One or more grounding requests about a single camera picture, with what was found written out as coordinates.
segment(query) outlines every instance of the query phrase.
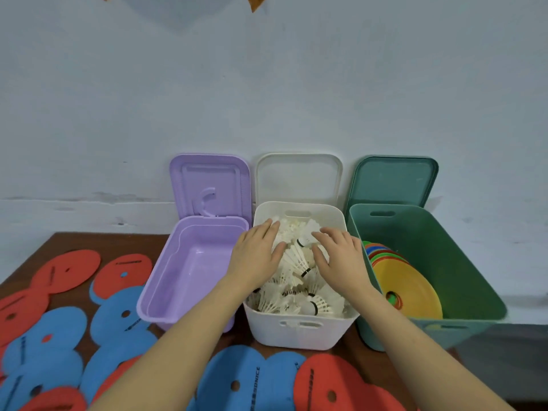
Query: right hand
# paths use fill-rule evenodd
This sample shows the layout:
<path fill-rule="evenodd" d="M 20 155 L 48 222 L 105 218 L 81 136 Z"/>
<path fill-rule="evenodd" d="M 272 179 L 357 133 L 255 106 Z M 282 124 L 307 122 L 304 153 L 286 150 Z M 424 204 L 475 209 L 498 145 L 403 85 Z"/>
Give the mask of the right hand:
<path fill-rule="evenodd" d="M 312 246 L 319 273 L 333 290 L 352 303 L 365 290 L 373 288 L 363 261 L 362 242 L 358 238 L 336 228 L 321 228 L 312 235 L 329 254 L 327 263 L 320 249 Z"/>

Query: green storage box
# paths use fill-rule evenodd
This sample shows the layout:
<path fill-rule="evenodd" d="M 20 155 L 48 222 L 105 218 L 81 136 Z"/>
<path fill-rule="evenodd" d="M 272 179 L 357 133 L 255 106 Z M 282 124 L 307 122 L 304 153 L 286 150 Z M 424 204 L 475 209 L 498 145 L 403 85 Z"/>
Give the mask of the green storage box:
<path fill-rule="evenodd" d="M 369 156 L 357 166 L 346 209 L 348 231 L 398 251 L 438 294 L 443 319 L 411 320 L 443 348 L 455 346 L 506 316 L 503 301 L 438 221 L 423 209 L 438 172 L 423 157 Z M 380 291 L 364 250 L 373 286 Z M 384 351 L 362 318 L 363 341 Z"/>

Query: brown table surface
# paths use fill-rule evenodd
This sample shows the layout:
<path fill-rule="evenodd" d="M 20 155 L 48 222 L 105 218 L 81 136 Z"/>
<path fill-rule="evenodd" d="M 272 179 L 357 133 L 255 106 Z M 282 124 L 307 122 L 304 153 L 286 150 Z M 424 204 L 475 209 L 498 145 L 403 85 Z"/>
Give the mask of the brown table surface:
<path fill-rule="evenodd" d="M 147 255 L 155 263 L 167 238 L 168 235 L 56 233 L 0 285 L 0 299 L 27 288 L 32 275 L 44 263 L 65 252 L 76 249 L 93 249 L 101 254 L 100 268 L 121 255 L 135 253 Z M 48 308 L 48 310 L 52 310 L 63 306 L 77 306 L 85 311 L 88 317 L 88 329 L 76 347 L 76 351 L 82 355 L 84 363 L 87 363 L 98 349 L 98 346 L 95 345 L 89 336 L 89 324 L 95 311 L 99 308 L 89 298 L 89 286 L 92 280 L 93 277 L 75 289 L 51 295 Z M 163 334 L 163 331 L 156 325 L 152 325 L 150 330 L 158 337 Z M 221 337 L 214 354 L 227 346 L 237 344 L 251 346 L 261 352 L 265 358 L 286 350 L 278 347 L 264 346 L 255 341 L 249 330 L 243 308 L 238 309 L 234 327 Z M 306 357 L 318 353 L 317 351 L 307 350 L 298 350 L 297 352 Z M 365 382 L 387 389 L 407 410 L 416 410 L 416 405 L 411 395 L 403 385 L 388 356 L 385 353 L 369 349 L 364 345 L 355 325 L 351 326 L 337 345 L 329 350 L 329 352 L 350 362 L 358 370 Z"/>

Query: left hand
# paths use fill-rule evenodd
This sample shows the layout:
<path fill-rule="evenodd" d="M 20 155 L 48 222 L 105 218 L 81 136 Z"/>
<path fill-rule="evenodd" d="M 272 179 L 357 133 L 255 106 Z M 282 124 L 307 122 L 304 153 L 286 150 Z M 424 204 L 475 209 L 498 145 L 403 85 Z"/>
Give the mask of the left hand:
<path fill-rule="evenodd" d="M 272 223 L 269 219 L 241 234 L 232 249 L 226 277 L 243 285 L 246 295 L 266 283 L 278 269 L 285 250 L 285 242 L 280 242 L 272 251 L 278 229 L 279 221 Z"/>

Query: green lid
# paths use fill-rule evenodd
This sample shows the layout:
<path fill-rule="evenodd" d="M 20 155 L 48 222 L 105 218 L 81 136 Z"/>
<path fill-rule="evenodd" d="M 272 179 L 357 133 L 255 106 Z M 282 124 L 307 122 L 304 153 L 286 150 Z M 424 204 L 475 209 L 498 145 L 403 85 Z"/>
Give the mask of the green lid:
<path fill-rule="evenodd" d="M 346 212 L 356 203 L 424 207 L 437 174 L 433 158 L 367 156 L 356 167 Z"/>

